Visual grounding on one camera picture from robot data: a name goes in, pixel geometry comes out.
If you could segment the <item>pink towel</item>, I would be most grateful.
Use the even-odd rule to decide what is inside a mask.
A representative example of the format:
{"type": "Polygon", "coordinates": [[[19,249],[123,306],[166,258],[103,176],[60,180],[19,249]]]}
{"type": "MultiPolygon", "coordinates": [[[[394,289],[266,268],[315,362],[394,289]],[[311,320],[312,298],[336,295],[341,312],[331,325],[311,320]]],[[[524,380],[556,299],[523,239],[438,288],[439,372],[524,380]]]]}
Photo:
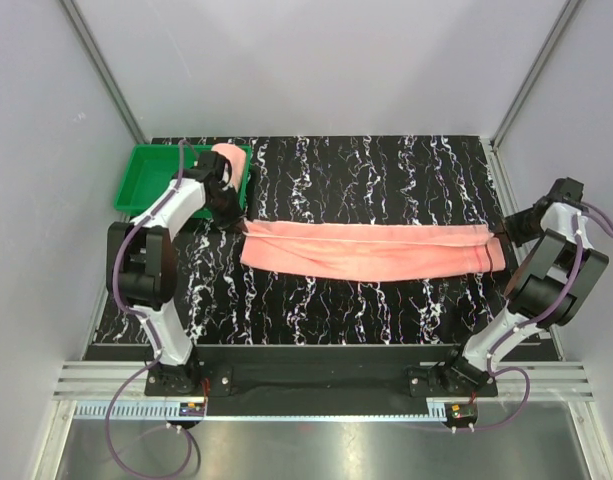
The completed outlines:
{"type": "Polygon", "coordinates": [[[245,224],[241,263],[255,269],[356,282],[398,282],[506,268],[485,225],[245,224]]]}
{"type": "Polygon", "coordinates": [[[224,178],[228,179],[229,184],[237,191],[240,191],[247,161],[246,152],[242,148],[229,143],[216,144],[211,150],[229,161],[230,166],[226,168],[224,178]]]}

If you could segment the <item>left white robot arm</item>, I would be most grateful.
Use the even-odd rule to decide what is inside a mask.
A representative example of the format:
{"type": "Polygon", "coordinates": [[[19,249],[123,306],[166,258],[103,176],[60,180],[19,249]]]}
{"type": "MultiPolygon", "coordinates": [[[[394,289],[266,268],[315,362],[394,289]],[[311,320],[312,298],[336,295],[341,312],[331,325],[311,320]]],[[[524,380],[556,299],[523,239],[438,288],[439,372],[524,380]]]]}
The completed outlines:
{"type": "Polygon", "coordinates": [[[246,152],[217,144],[180,164],[165,190],[146,210],[107,232],[106,284],[119,310],[134,316],[153,348],[148,365],[154,395],[189,396],[208,380],[177,313],[177,254],[173,241],[198,211],[219,229],[242,224],[246,152]]]}

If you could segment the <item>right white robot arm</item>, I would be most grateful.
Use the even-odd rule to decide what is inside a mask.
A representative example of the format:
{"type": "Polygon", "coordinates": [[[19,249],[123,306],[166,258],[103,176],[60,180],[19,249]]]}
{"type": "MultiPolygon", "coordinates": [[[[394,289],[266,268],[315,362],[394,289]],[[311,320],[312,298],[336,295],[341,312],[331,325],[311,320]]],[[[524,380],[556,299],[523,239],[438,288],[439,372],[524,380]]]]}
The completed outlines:
{"type": "Polygon", "coordinates": [[[503,234],[512,245],[535,245],[507,285],[504,309],[430,369],[430,386],[470,396],[510,370],[498,365],[520,343],[578,313],[609,265],[591,244],[587,223],[613,237],[613,224],[583,200],[583,189],[577,180],[559,178],[531,208],[504,219],[503,234]]]}

